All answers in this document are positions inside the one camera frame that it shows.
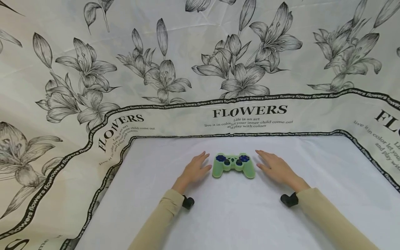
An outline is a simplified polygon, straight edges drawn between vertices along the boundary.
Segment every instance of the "right hand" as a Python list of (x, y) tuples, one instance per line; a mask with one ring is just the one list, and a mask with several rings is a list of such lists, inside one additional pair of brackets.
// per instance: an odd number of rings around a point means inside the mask
[(310, 188), (310, 186), (300, 178), (282, 158), (262, 150), (256, 150), (256, 153), (261, 156), (269, 166), (267, 167), (258, 163), (257, 167), (259, 167), (271, 179), (288, 185), (296, 193)]

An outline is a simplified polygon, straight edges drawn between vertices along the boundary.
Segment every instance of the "forearm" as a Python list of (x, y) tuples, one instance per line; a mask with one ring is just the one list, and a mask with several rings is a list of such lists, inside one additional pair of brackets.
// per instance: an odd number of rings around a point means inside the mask
[(317, 188), (302, 190), (297, 197), (303, 212), (339, 249), (379, 250)]
[(174, 216), (182, 207), (184, 197), (168, 190), (140, 229), (128, 250), (159, 250)]

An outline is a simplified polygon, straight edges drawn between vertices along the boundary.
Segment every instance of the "floral backdrop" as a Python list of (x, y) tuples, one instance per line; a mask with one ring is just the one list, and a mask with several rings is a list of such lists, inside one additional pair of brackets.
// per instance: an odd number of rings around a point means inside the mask
[[(353, 88), (399, 99), (399, 8), (400, 0), (0, 0), (0, 248), (76, 246), (85, 221), (46, 228), (51, 216), (40, 207), (44, 219), (13, 230), (110, 111)], [(87, 223), (120, 166), (92, 176), (84, 164), (57, 174), (60, 185), (41, 202), (61, 211), (55, 217), (74, 210)], [(96, 190), (80, 198), (90, 206), (67, 204), (78, 188)]]

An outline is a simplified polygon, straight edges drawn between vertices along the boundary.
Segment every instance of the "controller grip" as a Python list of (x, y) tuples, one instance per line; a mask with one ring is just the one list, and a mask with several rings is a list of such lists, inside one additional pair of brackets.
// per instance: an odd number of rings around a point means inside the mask
[(212, 176), (215, 178), (220, 178), (223, 172), (224, 168), (221, 164), (214, 164), (212, 167)]
[(249, 179), (253, 179), (254, 177), (256, 177), (256, 171), (254, 170), (253, 164), (251, 163), (251, 161), (248, 161), (246, 163), (243, 164), (243, 173), (244, 175), (249, 178)]

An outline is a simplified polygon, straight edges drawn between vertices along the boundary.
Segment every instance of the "game controller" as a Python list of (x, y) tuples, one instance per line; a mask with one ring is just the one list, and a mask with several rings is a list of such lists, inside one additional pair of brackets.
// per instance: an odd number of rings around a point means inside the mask
[(253, 162), (247, 154), (241, 153), (238, 156), (217, 154), (214, 158), (212, 176), (219, 178), (224, 171), (229, 171), (231, 169), (243, 171), (244, 175), (249, 179), (256, 176)]

